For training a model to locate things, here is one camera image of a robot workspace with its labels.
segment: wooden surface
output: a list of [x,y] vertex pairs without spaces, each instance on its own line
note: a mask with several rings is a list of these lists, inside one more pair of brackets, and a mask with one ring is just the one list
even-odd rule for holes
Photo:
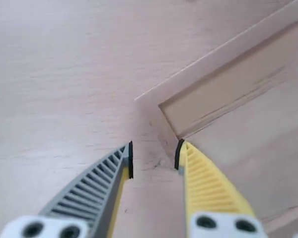
[[[212,120],[242,105],[250,97],[254,98],[267,90],[263,85],[258,86],[256,83],[256,86],[254,82],[249,82],[257,80],[256,74],[253,79],[242,78],[242,57],[244,56],[246,61],[259,63],[260,57],[252,56],[250,60],[249,56],[245,56],[246,52],[260,44],[265,47],[265,40],[280,34],[297,22],[298,0],[294,0],[136,98],[137,105],[146,115],[170,158],[175,155],[179,138],[202,129]],[[201,103],[195,106],[191,101]]]
[[183,237],[182,178],[133,100],[288,2],[0,0],[0,230],[132,139],[114,237]]
[[[292,42],[298,47],[298,38]],[[265,221],[298,206],[298,50],[267,75],[279,83],[188,138],[226,172]]]
[[293,66],[294,57],[298,22],[202,78],[161,109],[182,138],[282,83],[280,72]]

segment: wooden board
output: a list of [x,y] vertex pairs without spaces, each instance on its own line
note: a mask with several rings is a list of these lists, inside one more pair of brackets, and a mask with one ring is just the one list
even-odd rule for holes
[[296,25],[298,0],[136,99],[168,156],[174,156],[180,137],[280,83],[271,77],[298,51]]
[[298,52],[269,80],[276,83],[266,93],[187,138],[224,170],[260,218],[298,206]]
[[182,138],[289,79],[295,67],[298,22],[200,79],[160,108]]
[[186,138],[267,226],[283,224],[269,233],[298,222],[298,0],[137,101],[170,157]]

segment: light wood tabletop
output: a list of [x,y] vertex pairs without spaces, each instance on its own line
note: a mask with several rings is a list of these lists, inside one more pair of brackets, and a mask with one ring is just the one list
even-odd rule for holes
[[134,98],[291,0],[0,0],[0,230],[133,140],[114,237],[184,237],[182,177]]

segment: screw hole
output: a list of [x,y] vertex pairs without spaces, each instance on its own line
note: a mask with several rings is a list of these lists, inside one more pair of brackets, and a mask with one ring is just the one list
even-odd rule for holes
[[197,219],[197,225],[199,227],[204,227],[204,228],[209,228],[209,229],[213,229],[213,228],[217,227],[217,224],[215,223],[215,221],[212,218],[207,217],[207,216],[199,217]]
[[79,236],[79,228],[70,226],[62,230],[60,238],[77,238]]
[[238,220],[235,225],[236,225],[236,228],[240,231],[245,231],[250,233],[256,232],[255,226],[250,222],[248,222],[247,220]]
[[23,230],[23,237],[32,238],[37,236],[43,230],[43,224],[40,222],[31,223]]

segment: black fingertip edge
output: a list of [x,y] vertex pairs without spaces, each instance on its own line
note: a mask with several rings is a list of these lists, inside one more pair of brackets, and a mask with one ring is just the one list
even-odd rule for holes
[[134,164],[133,164],[133,157],[134,157],[134,153],[133,153],[133,142],[129,142],[129,178],[133,179],[134,178]]
[[181,150],[181,146],[184,142],[184,139],[180,139],[177,145],[177,148],[175,150],[175,156],[174,156],[174,168],[176,170],[179,170],[179,157],[180,157],[180,150]]

